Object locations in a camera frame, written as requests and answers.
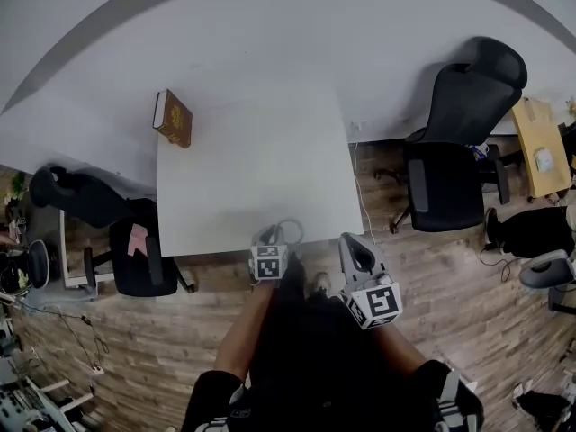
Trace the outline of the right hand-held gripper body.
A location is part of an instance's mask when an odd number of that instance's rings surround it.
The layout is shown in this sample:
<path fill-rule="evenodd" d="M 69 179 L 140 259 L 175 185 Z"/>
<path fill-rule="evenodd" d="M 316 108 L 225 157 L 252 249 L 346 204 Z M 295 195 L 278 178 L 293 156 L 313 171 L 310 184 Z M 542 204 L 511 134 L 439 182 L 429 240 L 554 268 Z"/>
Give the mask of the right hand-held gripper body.
<path fill-rule="evenodd" d="M 402 314 L 400 285 L 387 269 L 345 274 L 339 295 L 361 329 L 392 323 Z"/>

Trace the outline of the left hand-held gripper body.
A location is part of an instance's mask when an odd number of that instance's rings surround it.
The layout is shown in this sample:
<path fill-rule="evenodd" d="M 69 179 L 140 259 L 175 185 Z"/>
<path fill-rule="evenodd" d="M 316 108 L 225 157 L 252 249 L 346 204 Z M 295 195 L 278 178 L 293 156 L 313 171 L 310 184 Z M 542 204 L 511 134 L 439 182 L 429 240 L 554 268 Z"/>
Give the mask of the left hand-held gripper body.
<path fill-rule="evenodd" d="M 248 268 L 252 283 L 280 281 L 288 267 L 289 248 L 285 242 L 254 241 L 250 247 Z"/>

